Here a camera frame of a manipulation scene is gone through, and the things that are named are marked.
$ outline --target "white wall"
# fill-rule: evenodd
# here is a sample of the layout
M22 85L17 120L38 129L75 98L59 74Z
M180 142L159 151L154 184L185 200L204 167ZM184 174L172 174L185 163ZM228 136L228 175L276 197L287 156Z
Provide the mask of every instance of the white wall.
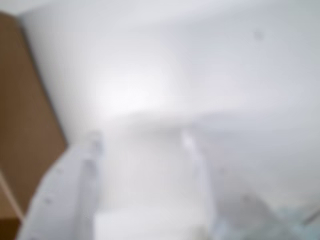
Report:
M0 11L19 16L25 12L40 8L54 0L0 0Z
M318 198L320 5L135 3L72 1L21 18L69 142L127 114L227 114L215 131L238 136L221 144L262 194Z

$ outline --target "wooden panel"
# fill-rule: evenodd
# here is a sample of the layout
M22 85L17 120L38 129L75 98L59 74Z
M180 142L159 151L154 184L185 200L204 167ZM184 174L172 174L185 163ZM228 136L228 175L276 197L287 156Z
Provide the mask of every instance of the wooden panel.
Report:
M20 221L17 218L0 219L0 239L1 240L14 240Z
M0 220L5 218L16 218L15 211L11 206L2 186L0 185Z
M23 212L65 147L20 29L0 14L0 167Z

